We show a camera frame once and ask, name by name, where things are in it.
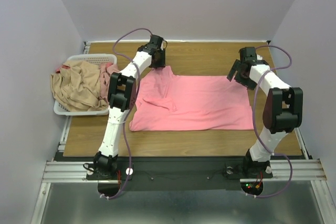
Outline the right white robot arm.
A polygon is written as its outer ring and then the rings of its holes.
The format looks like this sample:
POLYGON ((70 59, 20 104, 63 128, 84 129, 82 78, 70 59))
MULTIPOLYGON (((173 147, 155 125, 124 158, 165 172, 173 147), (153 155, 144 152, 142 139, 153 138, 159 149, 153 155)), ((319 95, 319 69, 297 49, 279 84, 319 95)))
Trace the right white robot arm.
POLYGON ((249 90, 266 95, 263 129, 256 131, 256 143, 247 151, 241 165, 242 174, 253 177, 270 174, 270 159, 281 140, 302 123, 303 90, 291 87, 276 74, 275 68, 257 55, 255 47, 239 50, 227 79, 235 80, 249 90))

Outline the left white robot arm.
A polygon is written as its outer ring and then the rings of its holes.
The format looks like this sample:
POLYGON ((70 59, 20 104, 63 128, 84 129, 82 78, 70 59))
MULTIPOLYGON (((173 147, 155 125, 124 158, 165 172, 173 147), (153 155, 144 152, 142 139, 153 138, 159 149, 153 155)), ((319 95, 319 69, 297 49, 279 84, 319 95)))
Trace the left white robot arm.
POLYGON ((137 100, 140 75, 148 67, 165 67, 164 42, 162 37, 151 35, 149 42, 137 49, 134 58, 124 69, 111 74, 108 89, 109 117, 102 143, 93 159, 93 173, 106 179, 116 175, 120 135, 137 100))

